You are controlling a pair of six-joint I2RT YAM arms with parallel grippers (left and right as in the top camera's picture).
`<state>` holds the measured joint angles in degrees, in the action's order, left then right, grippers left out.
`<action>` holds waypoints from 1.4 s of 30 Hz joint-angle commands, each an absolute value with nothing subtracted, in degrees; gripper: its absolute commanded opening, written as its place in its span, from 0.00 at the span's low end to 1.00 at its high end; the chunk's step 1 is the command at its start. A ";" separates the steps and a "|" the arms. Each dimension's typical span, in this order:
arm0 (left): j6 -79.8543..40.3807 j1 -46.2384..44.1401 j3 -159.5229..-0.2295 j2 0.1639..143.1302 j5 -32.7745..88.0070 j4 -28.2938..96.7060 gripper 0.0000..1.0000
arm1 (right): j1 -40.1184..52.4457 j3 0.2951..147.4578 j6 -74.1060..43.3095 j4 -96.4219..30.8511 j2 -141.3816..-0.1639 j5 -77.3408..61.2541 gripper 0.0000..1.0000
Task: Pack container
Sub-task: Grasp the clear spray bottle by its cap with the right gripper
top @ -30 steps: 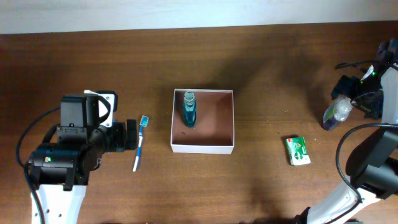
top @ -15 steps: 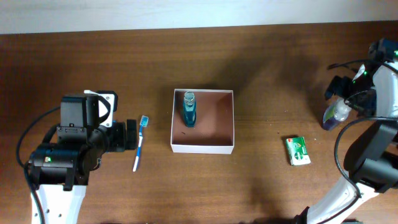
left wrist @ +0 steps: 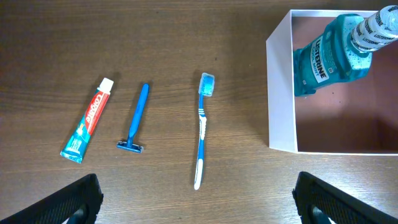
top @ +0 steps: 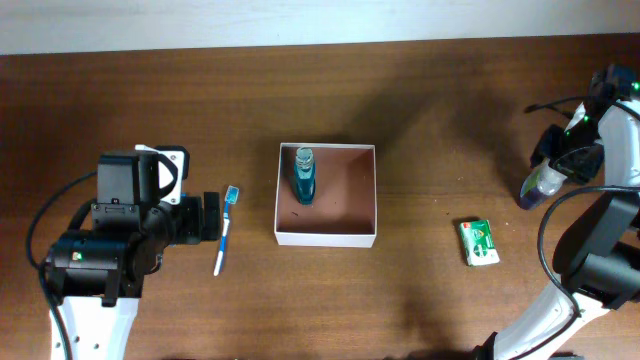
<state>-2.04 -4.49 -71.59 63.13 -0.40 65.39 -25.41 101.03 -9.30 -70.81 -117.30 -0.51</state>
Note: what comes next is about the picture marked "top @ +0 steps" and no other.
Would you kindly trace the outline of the clear dark spray bottle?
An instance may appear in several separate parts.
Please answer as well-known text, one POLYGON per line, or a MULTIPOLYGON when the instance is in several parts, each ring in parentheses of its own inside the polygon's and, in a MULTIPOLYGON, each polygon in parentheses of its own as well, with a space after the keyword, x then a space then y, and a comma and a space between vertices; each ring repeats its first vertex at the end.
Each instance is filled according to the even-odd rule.
POLYGON ((532 210, 546 199, 555 195, 567 177, 549 166, 545 159, 536 166, 522 184, 518 205, 524 210, 532 210))

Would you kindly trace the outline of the teal mouthwash bottle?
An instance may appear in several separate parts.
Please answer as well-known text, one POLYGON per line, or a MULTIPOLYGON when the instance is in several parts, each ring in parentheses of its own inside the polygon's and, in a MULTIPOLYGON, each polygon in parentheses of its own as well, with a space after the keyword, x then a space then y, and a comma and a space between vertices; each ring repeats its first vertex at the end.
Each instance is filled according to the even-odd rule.
POLYGON ((300 147, 296 150, 294 178, 299 203, 311 205, 316 189, 316 164, 311 148, 300 147))

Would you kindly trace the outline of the green Dettol soap box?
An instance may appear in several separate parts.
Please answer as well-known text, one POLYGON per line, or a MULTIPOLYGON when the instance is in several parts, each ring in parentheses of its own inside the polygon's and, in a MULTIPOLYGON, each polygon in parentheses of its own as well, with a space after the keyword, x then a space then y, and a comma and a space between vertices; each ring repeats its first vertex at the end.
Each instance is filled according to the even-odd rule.
POLYGON ((486 266, 500 262, 488 220, 462 222, 459 232, 469 266, 486 266))

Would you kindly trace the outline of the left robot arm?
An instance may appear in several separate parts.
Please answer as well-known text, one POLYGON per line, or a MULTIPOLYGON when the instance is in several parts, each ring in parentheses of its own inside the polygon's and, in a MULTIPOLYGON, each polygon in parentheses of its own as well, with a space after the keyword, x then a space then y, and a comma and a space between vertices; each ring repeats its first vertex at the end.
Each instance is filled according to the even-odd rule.
POLYGON ((144 280, 166 248, 220 236, 220 196, 85 203, 44 260, 53 359, 122 359, 144 280))

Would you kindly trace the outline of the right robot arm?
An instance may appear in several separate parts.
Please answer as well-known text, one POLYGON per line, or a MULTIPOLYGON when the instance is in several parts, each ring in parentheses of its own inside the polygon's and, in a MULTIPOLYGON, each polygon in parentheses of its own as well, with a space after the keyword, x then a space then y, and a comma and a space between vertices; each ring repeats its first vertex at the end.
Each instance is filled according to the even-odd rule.
POLYGON ((541 219, 536 247, 549 279, 509 327, 476 346, 474 359, 557 359, 589 322, 639 300, 639 250, 623 235, 639 230, 639 77, 611 64, 596 72, 578 107, 552 125, 530 156, 519 205, 554 201, 541 219), (595 202, 562 234, 547 258, 547 225, 560 205, 583 194, 595 202))

